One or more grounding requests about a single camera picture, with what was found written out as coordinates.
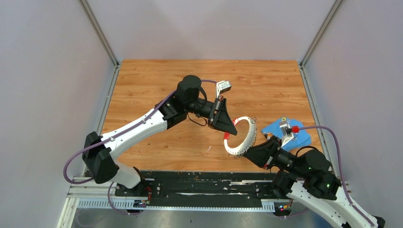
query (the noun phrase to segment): cable connector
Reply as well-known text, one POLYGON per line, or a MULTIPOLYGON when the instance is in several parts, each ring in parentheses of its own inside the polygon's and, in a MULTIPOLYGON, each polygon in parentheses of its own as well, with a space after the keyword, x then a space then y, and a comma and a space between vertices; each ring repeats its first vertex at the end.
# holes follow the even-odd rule
POLYGON ((292 130, 292 133, 298 133, 299 132, 299 127, 298 126, 292 126, 291 130, 292 130))

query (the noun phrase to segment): gray floor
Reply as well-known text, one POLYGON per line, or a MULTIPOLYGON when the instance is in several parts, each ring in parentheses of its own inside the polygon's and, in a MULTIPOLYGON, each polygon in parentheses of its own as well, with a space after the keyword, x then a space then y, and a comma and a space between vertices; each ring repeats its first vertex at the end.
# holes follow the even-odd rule
MULTIPOLYGON (((293 211, 303 209, 293 206, 293 211)), ((111 209, 79 209, 72 228, 329 228, 330 225, 312 211, 281 220, 265 212, 209 211, 144 211, 137 216, 125 216, 111 209)))

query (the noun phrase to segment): white tambourine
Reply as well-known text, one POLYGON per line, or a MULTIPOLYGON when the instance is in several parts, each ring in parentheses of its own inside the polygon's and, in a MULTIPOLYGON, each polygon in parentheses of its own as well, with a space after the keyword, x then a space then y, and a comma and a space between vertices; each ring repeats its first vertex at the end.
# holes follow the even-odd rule
POLYGON ((249 131, 248 134, 246 135, 246 138, 243 140, 243 142, 235 147, 235 148, 230 148, 228 146, 228 139, 230 138, 230 134, 228 132, 224 133, 224 147, 225 150, 232 154, 232 155, 236 155, 236 156, 242 156, 248 149, 249 147, 253 146, 255 144, 256 141, 256 119, 252 119, 250 117, 247 116, 243 116, 243 117, 239 117, 234 119, 232 122, 234 123, 234 126, 237 125, 237 123, 239 123, 239 121, 241 120, 246 120, 249 123, 249 131))

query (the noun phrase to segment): white backdrop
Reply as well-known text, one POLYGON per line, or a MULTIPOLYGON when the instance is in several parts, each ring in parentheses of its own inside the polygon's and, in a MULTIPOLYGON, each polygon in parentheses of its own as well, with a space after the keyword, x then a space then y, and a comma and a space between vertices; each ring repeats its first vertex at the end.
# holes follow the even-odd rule
POLYGON ((118 60, 302 60, 334 0, 89 0, 118 60))
POLYGON ((346 0, 306 67, 352 196, 386 227, 402 227, 402 9, 401 0, 346 0))
POLYGON ((0 227, 54 228, 114 68, 78 1, 3 1, 0 33, 0 227))

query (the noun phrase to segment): wooden tabletop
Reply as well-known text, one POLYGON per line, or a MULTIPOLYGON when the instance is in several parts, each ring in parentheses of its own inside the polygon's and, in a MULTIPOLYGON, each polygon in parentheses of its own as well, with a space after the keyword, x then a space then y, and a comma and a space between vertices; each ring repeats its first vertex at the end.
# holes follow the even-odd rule
MULTIPOLYGON (((224 93, 231 119, 257 118, 256 145, 265 141, 260 130, 282 116, 314 125, 296 61, 263 60, 124 60, 106 115, 103 133, 117 129, 147 113, 176 89, 186 75, 215 81, 229 80, 224 93)), ((215 85, 203 83, 208 100, 214 101, 215 85)), ((194 120, 203 123, 190 114, 194 120)), ((239 145, 249 125, 241 121, 229 146, 239 145)), ((321 150, 316 130, 308 130, 312 145, 321 150)), ((185 120, 127 150, 119 161, 140 170, 266 172, 246 158, 230 156, 223 133, 185 120)))

